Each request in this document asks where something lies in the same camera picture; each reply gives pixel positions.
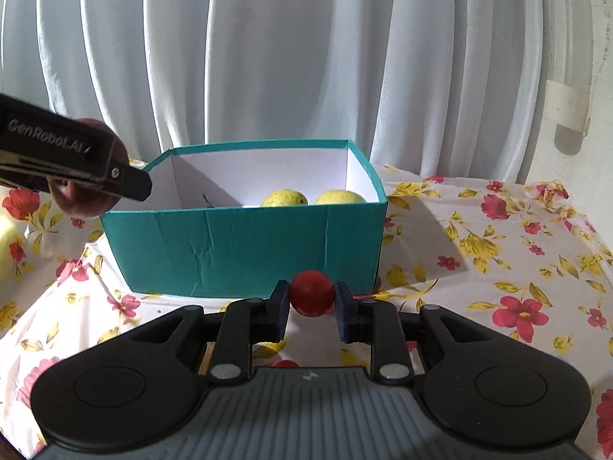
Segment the teal cardboard box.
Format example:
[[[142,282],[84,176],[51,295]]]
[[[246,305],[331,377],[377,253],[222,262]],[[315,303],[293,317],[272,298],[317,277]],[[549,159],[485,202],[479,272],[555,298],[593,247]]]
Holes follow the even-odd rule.
[[[374,167],[349,140],[261,140],[173,148],[146,172],[144,202],[102,218],[121,275],[141,294],[261,297],[313,269],[368,294],[378,274],[388,201]],[[307,205],[262,208],[274,190]],[[331,189],[365,204],[316,205]]]

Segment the floral plastic tablecloth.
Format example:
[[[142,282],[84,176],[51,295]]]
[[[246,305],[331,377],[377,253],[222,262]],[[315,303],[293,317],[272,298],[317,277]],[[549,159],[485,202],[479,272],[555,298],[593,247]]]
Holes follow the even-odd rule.
[[[564,187],[378,174],[390,204],[376,297],[403,312],[442,305],[575,366],[593,397],[579,446],[610,458],[612,253]],[[3,190],[2,434],[36,454],[38,376],[182,304],[131,291],[98,220],[68,217],[45,194]]]

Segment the clear wall tube holder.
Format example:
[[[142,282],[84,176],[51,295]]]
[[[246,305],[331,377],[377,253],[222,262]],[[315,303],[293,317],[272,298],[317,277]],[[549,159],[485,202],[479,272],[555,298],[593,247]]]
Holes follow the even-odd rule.
[[[544,0],[550,72],[543,117],[586,136],[590,121],[593,28],[591,0]]]

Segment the red cherry tomato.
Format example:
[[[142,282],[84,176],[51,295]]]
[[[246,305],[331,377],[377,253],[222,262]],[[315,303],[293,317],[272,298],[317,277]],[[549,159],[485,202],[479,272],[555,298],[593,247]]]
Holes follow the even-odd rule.
[[[331,280],[317,270],[298,273],[290,282],[290,303],[301,316],[315,318],[325,315],[336,300]]]
[[[298,363],[291,359],[281,359],[273,362],[271,365],[273,368],[299,368]]]

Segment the white curtain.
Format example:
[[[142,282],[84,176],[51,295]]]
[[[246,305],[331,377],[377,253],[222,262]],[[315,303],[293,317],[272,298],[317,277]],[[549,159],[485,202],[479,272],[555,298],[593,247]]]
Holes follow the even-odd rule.
[[[518,178],[543,0],[1,0],[3,92],[168,148],[340,138],[423,177]]]

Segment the red apple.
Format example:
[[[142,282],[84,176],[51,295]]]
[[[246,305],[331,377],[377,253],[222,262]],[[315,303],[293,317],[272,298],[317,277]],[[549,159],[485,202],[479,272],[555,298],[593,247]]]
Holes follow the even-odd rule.
[[[92,129],[97,129],[113,135],[113,158],[125,164],[129,163],[129,155],[124,142],[100,120],[89,117],[76,118],[76,122],[84,123]],[[121,198],[92,188],[82,187],[74,181],[65,181],[48,177],[48,188],[56,204],[63,213],[70,217],[89,219],[98,217],[109,211]]]

